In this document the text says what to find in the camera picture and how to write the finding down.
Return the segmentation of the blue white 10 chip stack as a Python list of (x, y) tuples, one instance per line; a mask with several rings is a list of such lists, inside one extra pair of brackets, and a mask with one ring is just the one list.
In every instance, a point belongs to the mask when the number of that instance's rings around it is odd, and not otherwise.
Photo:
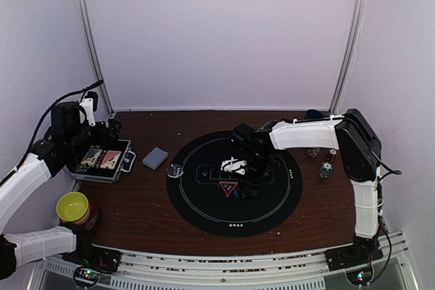
[(310, 158), (316, 158), (318, 156), (319, 152), (320, 152), (320, 148), (319, 147), (312, 147), (312, 148), (308, 149), (307, 155)]

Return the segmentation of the green blue 50 chip stack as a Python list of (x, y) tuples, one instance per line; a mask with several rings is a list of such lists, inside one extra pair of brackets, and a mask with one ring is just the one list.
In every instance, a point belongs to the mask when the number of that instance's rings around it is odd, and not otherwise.
[(330, 162), (323, 162), (319, 170), (319, 175), (321, 178), (327, 179), (333, 171), (333, 164)]

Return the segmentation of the red triangular all-in marker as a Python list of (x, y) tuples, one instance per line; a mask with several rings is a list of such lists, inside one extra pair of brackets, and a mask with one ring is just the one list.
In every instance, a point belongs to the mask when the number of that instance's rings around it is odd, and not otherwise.
[(234, 190), (236, 190), (238, 186), (238, 182), (236, 181), (220, 181), (220, 187), (225, 193), (225, 196), (228, 198)]

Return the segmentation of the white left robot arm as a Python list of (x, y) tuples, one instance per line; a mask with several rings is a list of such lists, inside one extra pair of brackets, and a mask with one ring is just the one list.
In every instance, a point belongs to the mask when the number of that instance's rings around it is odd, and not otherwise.
[[(32, 137), (17, 165), (1, 180), (1, 227), (5, 227), (21, 205), (62, 169), (74, 173), (91, 147), (113, 149), (120, 144), (121, 123), (94, 118), (97, 95), (85, 88), (81, 101), (56, 99), (43, 113), (51, 125), (42, 139)], [(90, 230), (71, 221), (48, 230), (23, 234), (1, 233), (1, 278), (10, 277), (21, 266), (58, 254), (70, 254), (82, 265), (98, 258)]]

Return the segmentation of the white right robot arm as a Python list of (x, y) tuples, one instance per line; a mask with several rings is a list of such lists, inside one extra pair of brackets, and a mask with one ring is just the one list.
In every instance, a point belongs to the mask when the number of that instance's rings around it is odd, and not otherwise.
[(230, 140), (243, 151), (243, 157), (224, 160), (220, 169), (245, 181), (254, 181), (266, 171), (274, 151), (315, 147), (339, 151), (353, 187), (355, 227), (351, 245), (325, 252), (328, 268), (368, 265), (383, 257), (378, 240), (383, 205), (379, 185), (382, 145), (359, 110), (314, 120), (272, 120), (257, 130), (240, 124)]

